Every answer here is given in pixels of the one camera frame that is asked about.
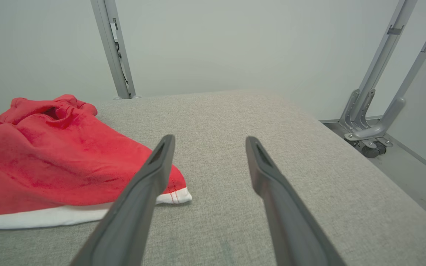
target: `gray floor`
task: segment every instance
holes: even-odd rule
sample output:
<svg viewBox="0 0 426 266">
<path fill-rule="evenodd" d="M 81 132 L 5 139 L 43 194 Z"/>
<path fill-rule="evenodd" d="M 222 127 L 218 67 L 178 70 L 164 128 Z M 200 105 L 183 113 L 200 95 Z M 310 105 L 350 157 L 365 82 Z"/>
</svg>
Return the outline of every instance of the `gray floor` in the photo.
<svg viewBox="0 0 426 266">
<path fill-rule="evenodd" d="M 339 133 L 333 125 L 325 126 Z M 398 145 L 368 159 L 426 211 L 426 165 Z"/>
</svg>

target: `metal frame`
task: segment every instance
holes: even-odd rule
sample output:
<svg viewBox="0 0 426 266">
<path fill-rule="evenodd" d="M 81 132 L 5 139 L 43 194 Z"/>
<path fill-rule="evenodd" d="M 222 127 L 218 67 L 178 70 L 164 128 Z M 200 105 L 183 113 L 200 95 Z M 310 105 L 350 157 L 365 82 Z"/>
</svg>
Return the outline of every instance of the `metal frame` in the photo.
<svg viewBox="0 0 426 266">
<path fill-rule="evenodd" d="M 366 113 L 375 95 L 376 90 L 374 88 L 387 62 L 389 62 L 390 56 L 404 31 L 405 24 L 408 22 L 415 5 L 416 0 L 400 0 L 397 4 L 396 10 L 390 19 L 387 33 L 381 40 L 381 44 L 361 82 L 360 88 L 351 93 L 348 104 L 338 121 L 349 132 L 345 134 L 345 139 L 363 141 L 366 146 L 372 149 L 377 148 L 373 143 L 377 140 L 388 147 L 392 146 L 392 143 L 384 138 L 384 134 L 402 110 L 405 100 L 403 98 L 394 99 L 382 119 L 375 126 L 370 126 L 367 123 Z"/>
<path fill-rule="evenodd" d="M 118 96 L 123 99 L 135 98 L 136 92 L 132 82 L 131 70 L 129 68 L 115 0 L 106 0 L 106 2 L 105 0 L 91 0 L 91 6 L 93 7 L 101 42 L 105 49 L 106 59 L 108 59 L 108 65 L 111 70 L 111 75 L 113 76 Z M 120 48 L 120 54 L 123 57 L 123 62 L 120 61 L 120 57 L 116 49 L 116 42 L 113 37 L 113 32 L 111 31 L 112 22 L 115 22 L 117 25 L 117 43 Z M 126 75 L 124 75 L 121 64 L 125 67 Z"/>
</svg>

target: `red cloth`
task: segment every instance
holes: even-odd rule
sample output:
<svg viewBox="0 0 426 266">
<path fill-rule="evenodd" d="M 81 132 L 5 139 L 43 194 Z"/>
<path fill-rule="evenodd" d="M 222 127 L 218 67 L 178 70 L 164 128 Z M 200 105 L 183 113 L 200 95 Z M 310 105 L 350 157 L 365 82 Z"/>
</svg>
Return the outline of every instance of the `red cloth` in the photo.
<svg viewBox="0 0 426 266">
<path fill-rule="evenodd" d="M 0 214 L 118 197 L 151 150 L 101 123 L 96 114 L 95 106 L 72 95 L 13 99 L 0 116 Z M 164 194 L 185 187 L 172 166 Z"/>
</svg>

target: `white trim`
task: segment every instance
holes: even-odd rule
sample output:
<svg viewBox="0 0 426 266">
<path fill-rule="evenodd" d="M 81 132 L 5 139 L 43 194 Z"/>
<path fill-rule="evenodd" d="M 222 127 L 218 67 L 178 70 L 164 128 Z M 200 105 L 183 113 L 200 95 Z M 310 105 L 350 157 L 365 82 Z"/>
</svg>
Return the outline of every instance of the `white trim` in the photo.
<svg viewBox="0 0 426 266">
<path fill-rule="evenodd" d="M 191 201 L 192 196 L 187 188 L 172 193 L 159 195 L 156 204 L 184 203 Z M 50 209 L 17 212 L 15 214 L 0 215 L 0 229 L 22 229 L 35 227 L 49 227 L 59 225 L 81 224 L 102 219 L 113 203 L 104 203 L 90 206 L 60 206 Z"/>
</svg>

